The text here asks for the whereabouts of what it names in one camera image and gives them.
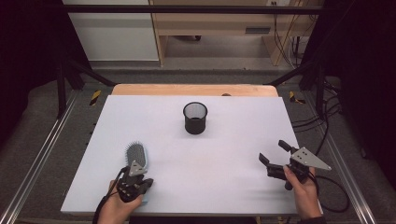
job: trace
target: white wall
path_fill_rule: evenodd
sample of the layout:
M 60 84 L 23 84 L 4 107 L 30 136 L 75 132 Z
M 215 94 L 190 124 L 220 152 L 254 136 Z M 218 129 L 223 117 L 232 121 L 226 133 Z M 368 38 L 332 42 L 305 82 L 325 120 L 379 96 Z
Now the white wall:
M 148 0 L 64 0 L 73 5 L 148 5 Z M 90 61 L 158 61 L 148 13 L 69 13 Z

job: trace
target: sleeve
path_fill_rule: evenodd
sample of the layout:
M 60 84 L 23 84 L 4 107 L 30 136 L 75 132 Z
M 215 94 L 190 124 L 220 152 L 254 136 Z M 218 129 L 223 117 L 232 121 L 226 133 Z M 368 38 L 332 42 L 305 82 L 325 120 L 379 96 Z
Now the sleeve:
M 306 220 L 301 220 L 297 224 L 326 224 L 326 218 L 324 217 L 313 217 Z

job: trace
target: hand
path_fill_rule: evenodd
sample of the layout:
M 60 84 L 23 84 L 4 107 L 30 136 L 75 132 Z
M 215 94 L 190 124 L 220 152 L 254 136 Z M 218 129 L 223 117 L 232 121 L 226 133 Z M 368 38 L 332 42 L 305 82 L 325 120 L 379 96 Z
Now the hand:
M 283 170 L 286 178 L 294 188 L 296 209 L 301 220 L 321 217 L 322 214 L 320 213 L 318 205 L 317 187 L 315 183 L 310 178 L 307 178 L 304 183 L 300 183 L 297 176 L 288 166 L 284 166 Z M 315 169 L 313 167 L 309 167 L 309 171 L 315 176 Z
M 99 224 L 123 224 L 124 221 L 131 215 L 131 213 L 142 203 L 143 195 L 139 195 L 135 200 L 130 203 L 124 203 L 116 188 L 111 192 L 111 196 L 103 205 L 99 214 Z

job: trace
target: white table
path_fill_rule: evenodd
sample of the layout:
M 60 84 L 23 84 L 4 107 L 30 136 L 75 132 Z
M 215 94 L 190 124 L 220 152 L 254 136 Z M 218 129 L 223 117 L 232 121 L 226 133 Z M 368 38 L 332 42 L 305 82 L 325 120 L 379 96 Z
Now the white table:
M 206 130 L 184 129 L 182 109 L 208 108 Z M 296 214 L 284 181 L 267 176 L 259 153 L 286 164 L 279 139 L 298 147 L 280 97 L 110 95 L 65 198 L 62 212 L 91 215 L 108 183 L 140 141 L 154 179 L 138 216 L 273 216 Z

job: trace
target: floor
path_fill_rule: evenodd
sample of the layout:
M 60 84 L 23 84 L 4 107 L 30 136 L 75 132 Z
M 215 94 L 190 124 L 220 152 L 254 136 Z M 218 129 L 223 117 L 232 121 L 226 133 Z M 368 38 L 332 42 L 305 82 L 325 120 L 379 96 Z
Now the floor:
M 282 63 L 273 67 L 265 46 L 259 37 L 203 36 L 195 41 L 189 36 L 175 36 L 169 40 L 166 60 L 160 67 L 152 63 L 124 63 L 115 66 L 111 63 L 97 63 L 95 70 L 115 82 L 122 83 L 233 83 L 257 84 L 268 83 L 284 74 L 292 66 Z M 16 223 L 89 223 L 90 217 L 71 217 L 59 212 L 68 186 L 73 180 L 84 150 L 90 141 L 94 124 L 98 120 L 106 95 L 111 88 L 106 87 L 90 77 L 84 76 L 86 85 L 83 91 L 67 89 L 70 98 L 76 97 L 75 106 L 70 111 L 59 135 L 54 137 L 48 154 L 43 154 L 43 143 L 56 124 L 57 95 L 56 83 L 51 82 L 31 91 L 29 105 L 23 113 L 18 127 L 0 151 L 0 211 L 2 218 L 15 195 L 22 195 Z M 290 100 L 290 91 L 298 100 L 309 101 L 312 92 L 300 91 L 299 78 L 293 78 L 277 87 L 283 97 L 290 120 L 298 121 L 313 116 L 308 104 L 299 104 Z M 92 94 L 102 91 L 95 106 L 89 106 Z M 328 99 L 331 92 L 326 92 Z M 345 164 L 350 169 L 363 202 L 369 207 L 376 223 L 396 223 L 396 193 L 381 174 L 375 161 L 365 160 L 359 152 L 359 142 L 348 121 L 341 113 L 332 116 L 329 123 L 331 138 L 342 153 Z M 321 141 L 322 126 L 313 127 L 310 131 L 296 129 L 300 146 L 317 148 Z M 332 142 L 328 139 L 320 157 L 334 165 Z M 37 164 L 36 156 L 45 155 Z M 334 170 L 331 173 L 320 173 L 342 183 L 340 174 L 344 171 Z M 25 192 L 18 191 L 20 186 L 29 180 L 32 185 Z M 323 180 L 321 187 L 322 203 L 330 208 L 342 208 L 347 200 L 343 192 L 331 183 Z M 329 223 L 372 223 L 361 221 L 361 201 L 351 200 L 352 204 L 344 213 L 324 210 Z M 278 217 L 266 217 L 262 223 L 278 223 Z

